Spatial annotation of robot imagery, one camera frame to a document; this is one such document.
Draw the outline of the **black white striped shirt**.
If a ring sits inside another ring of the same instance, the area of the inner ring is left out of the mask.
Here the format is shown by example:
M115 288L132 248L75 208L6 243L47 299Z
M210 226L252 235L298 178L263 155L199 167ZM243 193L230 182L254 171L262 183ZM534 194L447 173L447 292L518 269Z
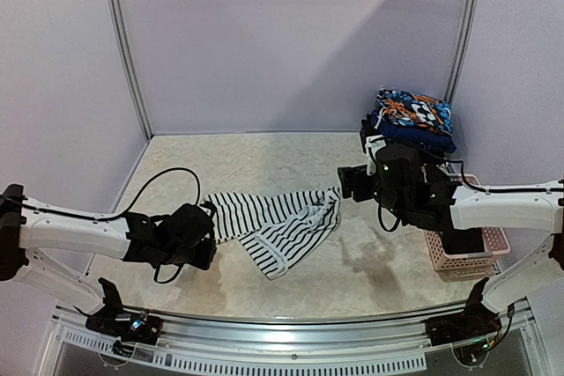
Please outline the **black white striped shirt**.
M224 192L204 199L217 209L217 242L239 241L269 280L295 268L340 224L338 187L274 196Z

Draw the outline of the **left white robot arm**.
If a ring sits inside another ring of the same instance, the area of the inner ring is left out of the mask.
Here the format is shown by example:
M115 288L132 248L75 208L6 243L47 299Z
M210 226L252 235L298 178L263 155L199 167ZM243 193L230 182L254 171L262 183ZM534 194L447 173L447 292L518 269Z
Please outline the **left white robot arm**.
M111 335L124 335L131 318L116 288L93 282L47 256L46 249L101 254L122 262L146 263L154 270L189 265L207 270L217 250L216 207L185 203L168 215L125 211L116 216L58 210L11 184L1 195L1 279L20 282L95 315Z

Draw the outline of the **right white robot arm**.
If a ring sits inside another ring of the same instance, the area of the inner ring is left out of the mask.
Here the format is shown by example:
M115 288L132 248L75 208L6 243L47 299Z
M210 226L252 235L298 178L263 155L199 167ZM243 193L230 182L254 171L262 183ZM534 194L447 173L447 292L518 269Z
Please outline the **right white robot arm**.
M474 337L514 301L563 277L563 183L481 186L444 173L442 158L425 162L404 144L366 142L367 163L338 169L343 196L370 199L389 211L397 225L460 235L479 228L546 232L535 250L503 273L475 284L456 330Z

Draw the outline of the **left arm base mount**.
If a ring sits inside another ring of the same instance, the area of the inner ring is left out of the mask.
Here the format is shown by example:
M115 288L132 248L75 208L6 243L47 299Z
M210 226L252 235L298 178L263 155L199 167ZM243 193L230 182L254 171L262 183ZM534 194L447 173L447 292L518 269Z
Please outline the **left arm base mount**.
M123 343L156 345L163 320L145 309L135 313L126 311L116 286L103 277L98 282L103 292L102 308L88 315L85 327L118 338Z

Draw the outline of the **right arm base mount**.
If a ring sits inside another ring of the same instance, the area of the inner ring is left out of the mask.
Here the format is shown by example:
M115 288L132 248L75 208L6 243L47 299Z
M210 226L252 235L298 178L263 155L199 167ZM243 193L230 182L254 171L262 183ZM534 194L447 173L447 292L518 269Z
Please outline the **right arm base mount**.
M481 350L490 350L504 339L510 328L510 323L503 328L499 314L483 303L482 294L472 294L461 312L424 320L425 333L433 346L477 338L484 340L479 346Z

